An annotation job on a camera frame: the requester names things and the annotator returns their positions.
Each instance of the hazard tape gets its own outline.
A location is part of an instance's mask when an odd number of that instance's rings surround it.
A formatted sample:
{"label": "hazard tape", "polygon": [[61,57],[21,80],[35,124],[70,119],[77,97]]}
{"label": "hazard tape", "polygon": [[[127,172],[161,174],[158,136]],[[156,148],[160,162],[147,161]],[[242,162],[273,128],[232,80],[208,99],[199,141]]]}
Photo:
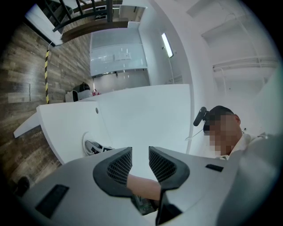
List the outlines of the hazard tape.
{"label": "hazard tape", "polygon": [[48,81],[47,81],[47,61],[48,61],[48,55],[49,55],[49,48],[46,52],[45,57],[45,93],[46,93],[46,102],[49,104],[49,96],[48,96]]}

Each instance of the man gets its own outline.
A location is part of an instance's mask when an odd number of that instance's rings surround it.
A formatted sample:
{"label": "man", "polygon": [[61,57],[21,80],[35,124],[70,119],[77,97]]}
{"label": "man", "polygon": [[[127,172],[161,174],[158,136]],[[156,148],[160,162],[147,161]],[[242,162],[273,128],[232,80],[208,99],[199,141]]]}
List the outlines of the man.
{"label": "man", "polygon": [[[203,132],[205,136],[209,136],[210,145],[218,154],[217,158],[227,160],[233,152],[244,150],[257,140],[257,137],[242,132],[239,116],[226,107],[214,107],[206,119]],[[161,187],[156,181],[129,175],[127,187],[135,195],[153,200],[160,198]]]}

